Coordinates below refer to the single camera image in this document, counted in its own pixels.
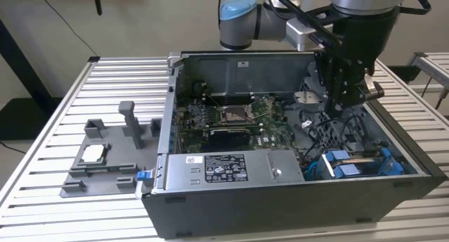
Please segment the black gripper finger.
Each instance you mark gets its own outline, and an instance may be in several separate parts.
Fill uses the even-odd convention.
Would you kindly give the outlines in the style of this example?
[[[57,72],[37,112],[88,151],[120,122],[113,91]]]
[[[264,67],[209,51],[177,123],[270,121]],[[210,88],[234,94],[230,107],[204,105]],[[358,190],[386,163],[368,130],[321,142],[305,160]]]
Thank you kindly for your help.
[[[325,88],[324,111],[328,115],[341,115],[348,91],[348,86],[344,84],[348,64],[342,58],[334,57],[326,52],[314,52],[314,63],[320,85]]]
[[[352,107],[365,103],[372,95],[372,69],[360,60],[349,66],[344,83],[342,106]]]

